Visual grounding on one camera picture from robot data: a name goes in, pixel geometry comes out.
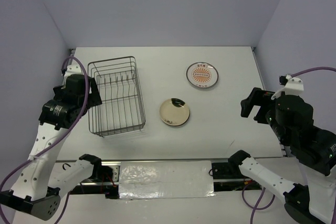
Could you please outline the cream plate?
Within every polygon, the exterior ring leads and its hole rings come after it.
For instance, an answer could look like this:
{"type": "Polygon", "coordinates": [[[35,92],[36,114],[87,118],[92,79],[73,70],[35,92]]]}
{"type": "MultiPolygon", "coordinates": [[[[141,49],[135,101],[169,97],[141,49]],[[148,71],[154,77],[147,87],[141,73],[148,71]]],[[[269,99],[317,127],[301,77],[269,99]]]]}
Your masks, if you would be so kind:
{"type": "Polygon", "coordinates": [[[189,120],[191,112],[186,102],[179,98],[170,98],[160,105],[159,115],[165,124],[179,127],[189,120]]]}

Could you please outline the orange sunburst plate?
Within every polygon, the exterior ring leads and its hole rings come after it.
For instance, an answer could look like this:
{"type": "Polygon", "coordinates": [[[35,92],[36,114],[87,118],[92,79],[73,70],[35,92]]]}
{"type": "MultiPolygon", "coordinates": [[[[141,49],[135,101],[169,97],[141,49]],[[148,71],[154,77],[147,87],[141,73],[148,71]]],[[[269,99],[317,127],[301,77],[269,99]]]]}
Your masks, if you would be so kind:
{"type": "Polygon", "coordinates": [[[212,64],[196,62],[187,68],[186,78],[193,87],[198,89],[210,89],[217,85],[219,74],[212,64]]]}

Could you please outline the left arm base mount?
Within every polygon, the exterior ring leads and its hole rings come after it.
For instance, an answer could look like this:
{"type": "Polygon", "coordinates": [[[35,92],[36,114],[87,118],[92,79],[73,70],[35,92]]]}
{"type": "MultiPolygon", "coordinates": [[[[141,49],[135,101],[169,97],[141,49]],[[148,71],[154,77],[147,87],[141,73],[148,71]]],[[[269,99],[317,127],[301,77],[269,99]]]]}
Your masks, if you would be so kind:
{"type": "Polygon", "coordinates": [[[97,174],[80,182],[71,195],[101,195],[105,199],[119,199],[119,164],[102,164],[97,174]]]}

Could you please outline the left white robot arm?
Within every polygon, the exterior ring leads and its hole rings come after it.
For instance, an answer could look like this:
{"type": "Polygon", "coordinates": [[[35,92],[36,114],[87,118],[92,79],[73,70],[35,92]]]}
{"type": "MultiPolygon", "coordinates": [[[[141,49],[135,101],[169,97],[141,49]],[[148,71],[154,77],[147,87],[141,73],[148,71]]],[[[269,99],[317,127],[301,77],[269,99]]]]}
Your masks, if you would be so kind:
{"type": "Polygon", "coordinates": [[[61,175],[51,177],[60,149],[70,130],[87,111],[102,104],[96,81],[71,74],[53,88],[54,98],[46,102],[39,117],[38,134],[21,174],[9,190],[1,191],[1,205],[49,220],[61,199],[85,179],[98,181],[103,174],[101,159],[83,154],[61,175]]]}

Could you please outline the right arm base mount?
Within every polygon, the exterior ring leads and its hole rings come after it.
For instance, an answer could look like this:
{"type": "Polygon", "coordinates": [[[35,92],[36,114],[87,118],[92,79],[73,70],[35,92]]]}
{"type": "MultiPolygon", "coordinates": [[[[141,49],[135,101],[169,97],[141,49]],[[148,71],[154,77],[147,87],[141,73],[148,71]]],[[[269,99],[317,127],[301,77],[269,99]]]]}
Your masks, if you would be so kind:
{"type": "Polygon", "coordinates": [[[241,174],[237,167],[229,162],[212,163],[208,174],[213,178],[215,192],[241,191],[246,185],[248,190],[259,190],[261,186],[241,174]]]}

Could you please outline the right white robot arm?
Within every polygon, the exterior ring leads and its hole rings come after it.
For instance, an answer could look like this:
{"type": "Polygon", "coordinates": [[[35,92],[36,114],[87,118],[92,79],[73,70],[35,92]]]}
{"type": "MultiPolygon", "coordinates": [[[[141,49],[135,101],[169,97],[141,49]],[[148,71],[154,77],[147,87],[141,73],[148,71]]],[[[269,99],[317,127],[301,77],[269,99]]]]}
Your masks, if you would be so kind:
{"type": "Polygon", "coordinates": [[[314,125],[313,107],[298,95],[253,88],[241,101],[241,117],[259,111],[255,121],[268,124],[280,143],[296,158],[305,184],[270,171],[243,150],[229,159],[233,177],[251,178],[278,198],[297,223],[335,223],[335,134],[314,125]]]}

